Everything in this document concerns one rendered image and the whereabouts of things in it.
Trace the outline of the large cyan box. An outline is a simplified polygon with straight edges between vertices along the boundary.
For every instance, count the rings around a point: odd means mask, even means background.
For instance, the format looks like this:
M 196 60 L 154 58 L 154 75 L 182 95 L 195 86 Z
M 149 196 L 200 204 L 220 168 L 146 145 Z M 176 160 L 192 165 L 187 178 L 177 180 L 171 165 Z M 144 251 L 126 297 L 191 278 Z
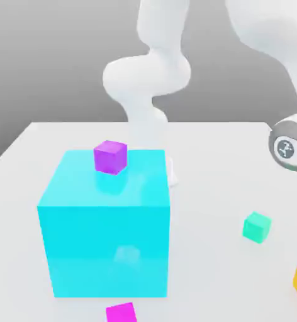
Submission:
M 53 294 L 166 297 L 171 204 L 162 150 L 130 150 L 117 175 L 64 153 L 37 206 Z

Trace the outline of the small purple cube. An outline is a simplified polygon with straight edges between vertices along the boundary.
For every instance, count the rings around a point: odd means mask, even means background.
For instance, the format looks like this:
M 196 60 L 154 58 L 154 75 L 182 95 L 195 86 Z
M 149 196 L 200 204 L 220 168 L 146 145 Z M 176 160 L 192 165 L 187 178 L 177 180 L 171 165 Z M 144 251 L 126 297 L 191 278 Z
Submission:
M 94 166 L 96 171 L 117 175 L 128 164 L 127 145 L 106 140 L 94 148 Z

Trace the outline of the small green cube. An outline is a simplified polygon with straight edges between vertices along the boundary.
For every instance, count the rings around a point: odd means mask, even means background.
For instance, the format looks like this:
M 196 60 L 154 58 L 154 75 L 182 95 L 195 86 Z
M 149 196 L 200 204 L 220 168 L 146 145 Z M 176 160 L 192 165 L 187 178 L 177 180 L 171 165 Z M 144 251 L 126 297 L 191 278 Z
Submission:
M 242 236 L 256 243 L 263 243 L 271 229 L 272 219 L 260 213 L 253 212 L 246 217 Z

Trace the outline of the small magenta cube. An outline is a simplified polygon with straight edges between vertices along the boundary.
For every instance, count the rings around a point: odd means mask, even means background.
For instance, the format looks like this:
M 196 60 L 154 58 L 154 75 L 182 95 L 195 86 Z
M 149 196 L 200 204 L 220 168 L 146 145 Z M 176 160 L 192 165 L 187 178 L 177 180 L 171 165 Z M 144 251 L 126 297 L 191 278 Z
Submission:
M 124 303 L 106 308 L 107 322 L 137 322 L 133 303 Z

